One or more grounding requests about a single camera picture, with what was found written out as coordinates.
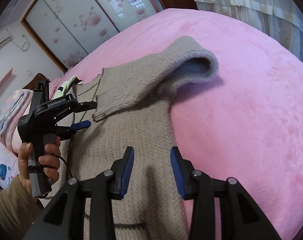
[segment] white cord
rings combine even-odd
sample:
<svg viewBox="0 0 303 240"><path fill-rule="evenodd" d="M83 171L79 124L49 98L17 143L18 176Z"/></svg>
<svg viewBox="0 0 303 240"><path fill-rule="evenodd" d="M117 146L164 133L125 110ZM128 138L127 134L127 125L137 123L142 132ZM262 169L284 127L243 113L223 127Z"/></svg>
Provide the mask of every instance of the white cord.
<svg viewBox="0 0 303 240"><path fill-rule="evenodd" d="M23 34L22 35L23 38L25 38L27 41L21 46L19 47L14 41L13 44L15 44L19 49L21 49L22 52L26 52L29 48L30 48L30 42L29 40L27 39L27 37Z"/></svg>

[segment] olive green sleeve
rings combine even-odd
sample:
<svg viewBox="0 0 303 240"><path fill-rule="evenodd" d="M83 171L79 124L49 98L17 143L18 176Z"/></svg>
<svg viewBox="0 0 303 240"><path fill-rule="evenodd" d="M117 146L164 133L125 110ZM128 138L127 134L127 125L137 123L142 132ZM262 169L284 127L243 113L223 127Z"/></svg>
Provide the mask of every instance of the olive green sleeve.
<svg viewBox="0 0 303 240"><path fill-rule="evenodd" d="M12 240L21 240L41 213L41 206L27 193L16 176L0 192L0 224Z"/></svg>

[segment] human hand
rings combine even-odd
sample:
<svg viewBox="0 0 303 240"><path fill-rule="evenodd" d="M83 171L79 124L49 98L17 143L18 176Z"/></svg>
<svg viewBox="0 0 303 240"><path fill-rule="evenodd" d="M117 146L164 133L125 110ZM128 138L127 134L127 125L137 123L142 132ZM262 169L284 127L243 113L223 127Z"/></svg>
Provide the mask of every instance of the human hand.
<svg viewBox="0 0 303 240"><path fill-rule="evenodd" d="M56 137L54 144L46 144L45 151L46 155L40 156L38 161L41 165L46 166L44 168L44 173L48 178L52 180L52 184L58 181L59 173L58 169L60 166L60 161L57 157L49 155L53 154L60 156L60 138ZM28 174L28 160L27 157L32 153L33 145L31 143L23 143L20 146L18 153L18 169L19 169L19 181L26 189L26 191L31 195L31 183Z"/></svg>

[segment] sliding wardrobe door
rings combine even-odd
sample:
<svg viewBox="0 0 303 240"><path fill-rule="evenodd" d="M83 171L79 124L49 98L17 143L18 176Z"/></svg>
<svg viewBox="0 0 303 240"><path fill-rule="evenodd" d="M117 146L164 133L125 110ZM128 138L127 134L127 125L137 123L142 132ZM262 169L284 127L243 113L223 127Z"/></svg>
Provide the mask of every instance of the sliding wardrobe door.
<svg viewBox="0 0 303 240"><path fill-rule="evenodd" d="M156 14L150 0L97 0L116 27L123 31L129 26Z"/></svg>
<svg viewBox="0 0 303 240"><path fill-rule="evenodd" d="M44 0L87 53L118 33L95 0Z"/></svg>
<svg viewBox="0 0 303 240"><path fill-rule="evenodd" d="M76 65L88 55L44 0L35 3L26 21L65 67Z"/></svg>

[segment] beige knit sweater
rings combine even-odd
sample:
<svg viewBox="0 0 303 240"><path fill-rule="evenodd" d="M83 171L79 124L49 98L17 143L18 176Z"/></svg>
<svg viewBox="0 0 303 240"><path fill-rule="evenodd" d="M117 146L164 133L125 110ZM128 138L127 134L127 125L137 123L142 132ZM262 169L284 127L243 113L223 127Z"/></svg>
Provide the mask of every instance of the beige knit sweater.
<svg viewBox="0 0 303 240"><path fill-rule="evenodd" d="M124 200L112 203L118 240L188 238L170 164L170 149L176 144L169 108L181 85L209 82L217 69L217 59L210 51L191 37L181 37L159 54L104 68L92 82L73 87L79 102L94 100L98 104L97 109L71 114L59 123L92 122L61 145L73 176L93 178L122 158L127 146L135 150L128 193ZM67 179L64 165L60 174L49 197ZM89 239L88 228L85 219L85 239Z"/></svg>

